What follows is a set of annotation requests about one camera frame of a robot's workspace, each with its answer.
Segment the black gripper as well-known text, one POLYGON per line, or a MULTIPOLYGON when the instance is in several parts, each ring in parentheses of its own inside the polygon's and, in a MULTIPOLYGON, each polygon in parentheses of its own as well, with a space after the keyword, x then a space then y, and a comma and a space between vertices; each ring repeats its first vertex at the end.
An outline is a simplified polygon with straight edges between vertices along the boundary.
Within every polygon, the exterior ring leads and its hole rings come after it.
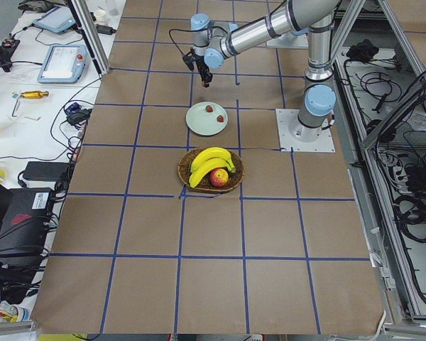
POLYGON ((193 71, 195 67, 197 68, 201 77, 202 87, 210 86, 213 74, 210 72, 203 56, 196 54, 194 48, 190 48, 190 51, 182 56, 182 60, 189 70, 193 71))

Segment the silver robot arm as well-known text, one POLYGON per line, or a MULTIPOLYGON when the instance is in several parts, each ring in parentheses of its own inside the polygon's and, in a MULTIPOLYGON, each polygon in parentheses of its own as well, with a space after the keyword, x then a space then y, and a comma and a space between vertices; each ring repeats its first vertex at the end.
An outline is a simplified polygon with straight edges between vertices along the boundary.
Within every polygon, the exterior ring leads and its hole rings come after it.
POLYGON ((205 13, 190 19, 193 46, 182 60, 189 70, 197 70, 202 86, 212 81, 212 69, 218 69, 228 58, 279 38, 290 31, 301 31, 330 15, 336 1, 283 1, 265 16, 238 26, 213 21, 205 13))
POLYGON ((313 142, 321 134, 325 119, 331 114, 337 97, 331 88, 330 39, 334 27, 329 14, 308 28, 308 65, 305 70, 305 93, 297 115, 299 138, 313 142))

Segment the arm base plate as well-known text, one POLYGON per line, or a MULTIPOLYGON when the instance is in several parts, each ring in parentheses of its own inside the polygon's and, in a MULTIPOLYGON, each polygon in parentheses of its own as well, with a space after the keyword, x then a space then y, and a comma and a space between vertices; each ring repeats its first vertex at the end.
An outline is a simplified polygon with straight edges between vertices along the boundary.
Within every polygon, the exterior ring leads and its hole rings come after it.
POLYGON ((304 153, 334 153, 335 147, 329 122, 314 129, 298 121, 298 109, 276 109, 280 150, 304 153))
POLYGON ((308 49, 307 32, 288 32, 266 42, 267 48, 308 49))

